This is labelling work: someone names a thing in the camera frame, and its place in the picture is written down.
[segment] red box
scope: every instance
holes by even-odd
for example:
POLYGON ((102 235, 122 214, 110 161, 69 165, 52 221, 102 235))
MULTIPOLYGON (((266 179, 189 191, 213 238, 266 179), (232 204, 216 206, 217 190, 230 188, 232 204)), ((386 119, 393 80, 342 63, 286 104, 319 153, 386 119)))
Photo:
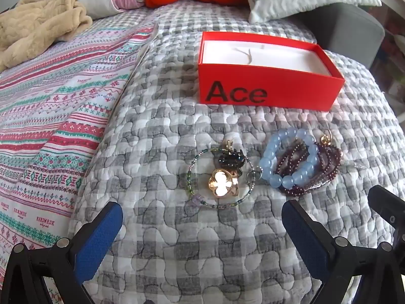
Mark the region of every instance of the red box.
POLYGON ((234 32, 202 34, 198 76, 203 104, 323 111, 330 110, 345 83, 317 44, 234 32))

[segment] metal screw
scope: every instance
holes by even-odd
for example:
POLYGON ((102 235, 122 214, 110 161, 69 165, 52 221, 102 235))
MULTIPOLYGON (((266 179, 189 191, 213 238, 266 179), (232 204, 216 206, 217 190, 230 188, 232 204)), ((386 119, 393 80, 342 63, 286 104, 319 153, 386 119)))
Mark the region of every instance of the metal screw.
POLYGON ((382 242, 381 243, 381 248, 383 248, 385 251, 391 251, 392 246, 388 242, 382 242))
POLYGON ((339 247, 346 247, 349 244, 349 241, 343 237, 337 237, 335 239, 335 243, 339 246, 339 247))
POLYGON ((21 243, 15 245, 15 247, 14 247, 14 252, 15 252, 15 253, 20 253, 20 252, 23 251, 23 250, 24 250, 24 245, 21 244, 21 243))
POLYGON ((68 239, 67 237, 63 237, 63 238, 59 239, 59 240, 57 241, 57 243, 56 243, 56 245, 57 245, 59 248, 65 248, 65 247, 68 246, 68 244, 69 244, 69 239, 68 239))

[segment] beige plush blanket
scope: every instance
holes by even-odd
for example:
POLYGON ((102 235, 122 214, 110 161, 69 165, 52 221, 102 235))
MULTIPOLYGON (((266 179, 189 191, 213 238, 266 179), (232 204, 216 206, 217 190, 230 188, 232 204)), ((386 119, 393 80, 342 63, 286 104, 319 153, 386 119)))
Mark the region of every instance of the beige plush blanket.
POLYGON ((0 72, 68 41, 92 24, 77 0, 20 0, 0 14, 0 72))

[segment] gray and white quilt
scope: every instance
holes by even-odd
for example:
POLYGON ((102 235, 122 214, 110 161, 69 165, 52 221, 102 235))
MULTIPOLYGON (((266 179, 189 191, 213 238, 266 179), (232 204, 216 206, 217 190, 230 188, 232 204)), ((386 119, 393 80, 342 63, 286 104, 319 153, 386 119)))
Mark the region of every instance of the gray and white quilt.
MULTIPOLYGON (((376 247, 392 229, 367 204, 380 184, 405 199, 405 138, 369 71, 328 53, 346 79, 330 112, 199 104, 197 60, 203 31, 245 31, 314 41, 291 20, 252 25, 248 10, 182 0, 137 17, 159 34, 128 85, 79 192, 74 233, 108 201, 124 225, 93 280, 96 303, 309 303, 320 286, 310 277, 281 222, 286 198, 258 181, 236 208, 197 207, 186 190, 194 156, 227 139, 254 164, 268 138, 295 126, 317 139, 330 130, 343 166, 328 186, 298 201, 333 237, 376 247)), ((125 23, 126 13, 116 16, 125 23)), ((194 191, 206 196, 214 156, 198 161, 194 191)), ((344 303, 356 291, 354 279, 344 303)))

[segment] patterned blanket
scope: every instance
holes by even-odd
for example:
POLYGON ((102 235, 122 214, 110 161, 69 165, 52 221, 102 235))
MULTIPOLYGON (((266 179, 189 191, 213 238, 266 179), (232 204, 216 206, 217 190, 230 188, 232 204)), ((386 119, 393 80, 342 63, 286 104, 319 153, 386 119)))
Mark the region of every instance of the patterned blanket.
POLYGON ((134 27, 141 20, 100 21, 0 75, 0 282, 16 243, 67 235, 82 177, 155 35, 134 27))
MULTIPOLYGON (((112 116, 70 224, 72 235, 110 200, 124 210, 117 241, 86 285, 96 303, 309 303, 320 282, 286 235, 284 195, 259 181, 243 204, 216 211, 192 205, 186 190, 188 166, 201 150, 232 139, 257 164, 271 134, 288 126, 316 138, 330 130, 343 151, 337 178, 299 199, 310 216, 353 245, 392 241, 367 193, 380 184, 405 199, 405 138, 364 66, 329 53, 346 79, 330 112, 206 106, 198 103, 202 31, 313 37, 288 20, 251 25, 247 11, 189 0, 145 18, 154 19, 158 36, 112 116)), ((212 170, 210 154, 194 170, 195 191, 206 198, 212 170)))

